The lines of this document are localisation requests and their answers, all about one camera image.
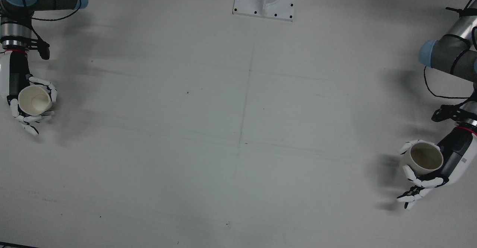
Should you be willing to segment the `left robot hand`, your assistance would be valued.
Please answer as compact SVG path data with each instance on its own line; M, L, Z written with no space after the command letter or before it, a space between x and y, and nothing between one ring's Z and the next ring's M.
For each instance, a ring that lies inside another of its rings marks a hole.
M420 143L429 144L438 151L442 155L443 164L437 170L419 176L409 163L403 163L400 168L413 186L396 199L398 202L403 202L404 209L407 210L434 188L451 185L460 180L468 166L476 158L475 128L457 126L438 144L423 140L407 142L401 148L401 154L409 154L411 149Z

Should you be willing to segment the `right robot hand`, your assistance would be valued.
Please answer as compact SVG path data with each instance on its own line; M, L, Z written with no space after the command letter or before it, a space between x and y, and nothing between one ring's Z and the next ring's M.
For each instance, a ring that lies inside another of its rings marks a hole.
M12 117L29 134L40 133L34 124L51 119L58 91L49 81L31 74L25 51L7 50L1 56L1 99Z

